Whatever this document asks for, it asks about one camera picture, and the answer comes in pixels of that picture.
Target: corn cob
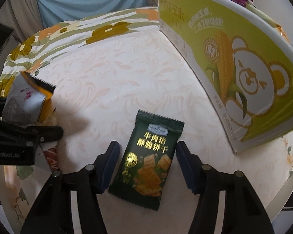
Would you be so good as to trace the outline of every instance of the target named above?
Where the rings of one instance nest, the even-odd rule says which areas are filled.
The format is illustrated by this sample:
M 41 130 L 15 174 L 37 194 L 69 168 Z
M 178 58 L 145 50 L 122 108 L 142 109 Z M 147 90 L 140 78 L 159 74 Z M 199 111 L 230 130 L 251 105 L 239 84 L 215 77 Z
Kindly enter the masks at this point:
M 228 36 L 222 31 L 217 33 L 216 42 L 219 51 L 217 68 L 219 73 L 220 99 L 225 103 L 228 89 L 231 83 L 234 82 L 233 50 Z

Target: screw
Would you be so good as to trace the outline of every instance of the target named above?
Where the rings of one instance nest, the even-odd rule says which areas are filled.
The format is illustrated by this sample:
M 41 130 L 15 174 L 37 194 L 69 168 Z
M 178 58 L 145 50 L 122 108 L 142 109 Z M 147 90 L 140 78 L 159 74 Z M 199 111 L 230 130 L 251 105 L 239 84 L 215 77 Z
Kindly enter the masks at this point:
M 93 169 L 94 169 L 94 165 L 93 164 L 86 165 L 86 170 L 87 171 L 92 171 Z
M 54 176 L 54 177 L 58 177 L 60 174 L 61 174 L 60 171 L 54 171 L 54 172 L 52 173 L 52 176 Z
M 202 169 L 205 171 L 209 171 L 211 169 L 211 166 L 209 164 L 202 165 Z
M 239 177 L 239 178 L 242 178 L 244 176 L 243 172 L 241 171 L 236 171 L 236 175 Z
M 34 146 L 34 143 L 33 142 L 26 142 L 26 146 L 32 147 L 32 146 Z

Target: cracker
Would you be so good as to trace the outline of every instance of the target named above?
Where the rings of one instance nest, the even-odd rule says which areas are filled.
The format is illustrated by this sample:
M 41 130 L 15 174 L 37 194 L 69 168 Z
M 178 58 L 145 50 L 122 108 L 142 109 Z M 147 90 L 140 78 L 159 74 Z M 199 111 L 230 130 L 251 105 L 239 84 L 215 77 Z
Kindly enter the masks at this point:
M 149 186 L 155 187 L 162 183 L 162 180 L 151 168 L 140 168 L 138 169 L 138 173 Z
M 143 168 L 154 168 L 155 167 L 155 155 L 152 154 L 147 156 L 143 160 Z
M 139 185 L 136 187 L 136 191 L 143 196 L 154 196 L 154 194 L 158 194 L 162 188 L 160 186 L 149 187 L 147 184 Z
M 171 164 L 172 164 L 172 160 L 169 158 L 167 154 L 165 154 L 158 161 L 157 166 L 167 171 Z

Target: cartoon bear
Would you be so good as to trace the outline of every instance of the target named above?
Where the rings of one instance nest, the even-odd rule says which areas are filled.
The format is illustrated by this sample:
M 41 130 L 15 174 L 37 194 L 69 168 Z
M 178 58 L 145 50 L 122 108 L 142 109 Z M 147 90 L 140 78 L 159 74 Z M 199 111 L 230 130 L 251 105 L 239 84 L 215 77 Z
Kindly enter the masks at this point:
M 233 60 L 236 69 L 236 84 L 247 99 L 247 113 L 243 117 L 242 101 L 226 102 L 226 109 L 232 120 L 235 136 L 242 139 L 252 124 L 252 117 L 270 110 L 276 96 L 285 95 L 290 87 L 286 70 L 279 64 L 267 64 L 247 47 L 244 40 L 235 38 L 232 42 Z

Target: green snack package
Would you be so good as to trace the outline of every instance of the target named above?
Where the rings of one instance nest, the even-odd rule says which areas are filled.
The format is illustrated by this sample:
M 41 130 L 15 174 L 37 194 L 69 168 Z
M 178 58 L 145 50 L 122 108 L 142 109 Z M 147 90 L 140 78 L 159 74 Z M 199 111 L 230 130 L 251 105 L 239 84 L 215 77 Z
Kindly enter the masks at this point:
M 184 123 L 139 110 L 109 193 L 158 210 Z

